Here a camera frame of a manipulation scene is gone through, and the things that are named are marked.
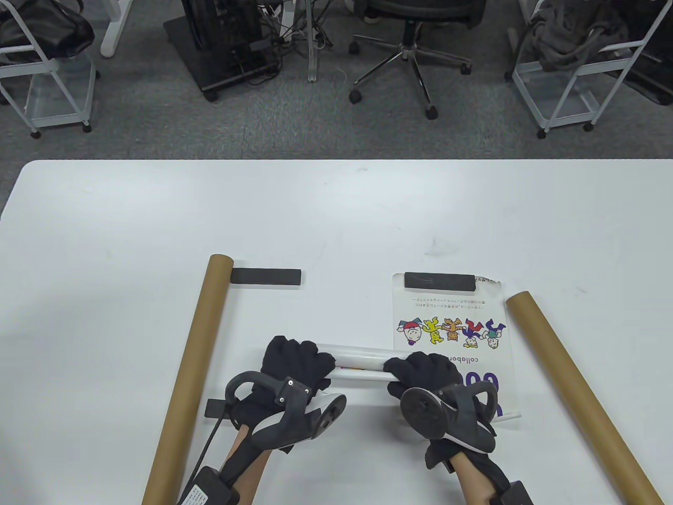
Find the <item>label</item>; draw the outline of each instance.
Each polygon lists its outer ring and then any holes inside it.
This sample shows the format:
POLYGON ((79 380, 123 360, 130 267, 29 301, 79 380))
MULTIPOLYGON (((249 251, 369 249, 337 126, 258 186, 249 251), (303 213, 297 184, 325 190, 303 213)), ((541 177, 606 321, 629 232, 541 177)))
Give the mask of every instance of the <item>label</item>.
POLYGON ((189 491, 187 498, 184 499, 182 505, 205 505, 208 501, 208 496, 199 486, 194 484, 194 487, 189 491))

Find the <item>chair base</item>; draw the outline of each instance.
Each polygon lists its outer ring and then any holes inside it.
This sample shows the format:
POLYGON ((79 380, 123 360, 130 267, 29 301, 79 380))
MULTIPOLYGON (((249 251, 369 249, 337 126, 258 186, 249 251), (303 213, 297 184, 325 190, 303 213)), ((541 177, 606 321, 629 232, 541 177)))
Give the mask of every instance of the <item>chair base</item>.
MULTIPOLYGON (((443 53, 441 51, 426 49, 419 46, 416 41, 419 37, 421 25, 421 22, 407 20, 404 27, 404 40, 401 44, 392 44, 391 42, 382 40, 380 38, 368 37, 364 35, 353 35, 353 39, 355 41, 359 40, 377 47, 381 47, 383 49, 390 49, 393 50, 393 53, 388 58, 384 59, 381 63, 376 65, 373 69, 369 70, 365 75, 353 82, 353 88, 349 95, 351 103, 356 104, 362 99, 362 95, 360 94, 359 90, 357 90, 357 88, 365 80, 369 79, 373 74, 387 66, 387 64, 392 63, 397 59, 402 59, 402 61, 411 63, 411 68, 414 72, 416 80, 421 86, 423 97, 425 98, 425 116, 431 120, 437 118, 437 108, 433 105, 432 99, 430 98, 430 93, 428 92, 425 82, 423 81, 421 68, 418 64, 418 61, 416 60, 416 56, 420 55, 422 57, 433 59, 438 63, 460 67, 460 72, 464 75, 468 75, 472 72, 472 61, 461 56, 451 55, 449 53, 443 53)), ((349 52, 351 52, 351 54, 357 54, 358 51, 353 49, 354 48, 351 45, 349 52)))

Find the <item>brown cardboard tube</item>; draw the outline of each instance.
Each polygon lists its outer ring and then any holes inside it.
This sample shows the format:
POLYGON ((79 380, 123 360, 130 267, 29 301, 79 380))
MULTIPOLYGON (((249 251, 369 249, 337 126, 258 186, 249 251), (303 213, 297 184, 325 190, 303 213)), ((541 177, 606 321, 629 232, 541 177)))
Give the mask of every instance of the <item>brown cardboard tube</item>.
POLYGON ((142 505, 176 505, 234 260, 210 257, 142 505))
POLYGON ((507 308, 553 386, 627 505, 664 505, 529 292, 507 308))

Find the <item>white tube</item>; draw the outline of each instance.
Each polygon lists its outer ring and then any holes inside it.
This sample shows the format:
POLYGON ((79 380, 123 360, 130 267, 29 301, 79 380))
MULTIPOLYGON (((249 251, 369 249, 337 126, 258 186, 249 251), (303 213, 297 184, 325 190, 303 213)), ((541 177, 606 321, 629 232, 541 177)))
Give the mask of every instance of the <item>white tube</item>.
POLYGON ((337 380, 378 380, 393 382, 395 376, 388 372, 374 372, 372 370, 355 370, 353 368, 335 368, 327 378, 337 380))
POLYGON ((368 347, 350 347, 348 345, 318 344, 318 350, 334 356, 336 366, 361 368, 381 372, 383 363, 390 358, 405 359, 410 352, 393 351, 391 349, 370 349, 368 347))

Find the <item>black bag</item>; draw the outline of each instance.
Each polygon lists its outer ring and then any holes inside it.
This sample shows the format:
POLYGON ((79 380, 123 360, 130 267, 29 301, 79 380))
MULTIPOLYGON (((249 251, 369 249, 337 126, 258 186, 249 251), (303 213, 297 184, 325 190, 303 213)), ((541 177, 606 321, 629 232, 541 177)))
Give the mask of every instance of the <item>black bag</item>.
POLYGON ((628 39, 629 29, 609 0, 545 0, 519 40, 515 61, 530 44, 545 72, 571 71, 628 39))
MULTIPOLYGON (((82 0, 77 3, 81 12, 82 0)), ((94 29, 89 22, 56 0, 26 0, 16 10, 49 59, 71 58, 94 42, 94 29)), ((30 44, 16 20, 6 14, 3 16, 6 19, 0 23, 0 47, 30 44)), ((40 60, 32 51, 9 53, 7 57, 15 63, 40 60)))

